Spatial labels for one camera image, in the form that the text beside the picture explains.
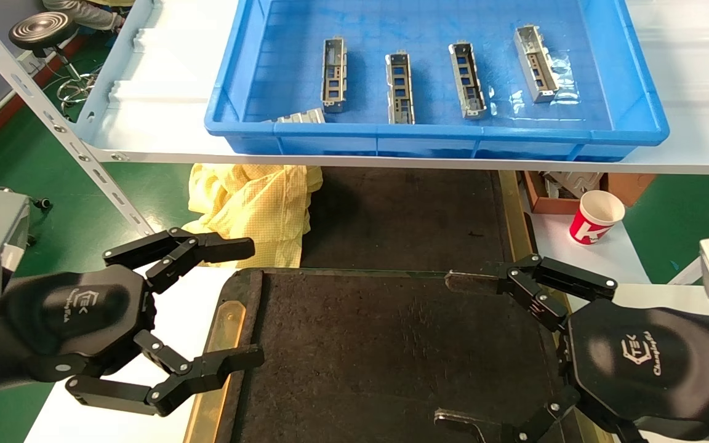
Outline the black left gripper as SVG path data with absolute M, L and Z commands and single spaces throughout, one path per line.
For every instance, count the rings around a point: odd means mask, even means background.
M 172 228 L 106 250 L 107 267 L 12 281 L 2 310 L 20 345 L 18 368 L 28 381 L 70 378 L 66 390 L 82 405 L 166 417 L 194 395 L 221 389 L 229 375 L 264 364 L 259 345 L 183 358 L 151 331 L 152 293 L 165 292 L 201 263 L 229 263 L 255 254 L 249 237 Z M 144 278 L 135 269 L 152 263 Z M 140 354 L 167 378 L 150 387 L 96 377 L 112 375 Z

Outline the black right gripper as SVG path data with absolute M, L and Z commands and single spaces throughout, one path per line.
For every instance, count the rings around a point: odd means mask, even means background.
M 448 409 L 436 410 L 436 425 L 478 442 L 537 442 L 582 399 L 580 408 L 607 426 L 709 426 L 709 315 L 616 305 L 608 301 L 615 280 L 537 254 L 487 270 L 451 270 L 445 284 L 451 292 L 507 295 L 552 333 L 567 323 L 578 390 L 564 387 L 518 425 Z M 593 302 L 569 317 L 551 290 Z

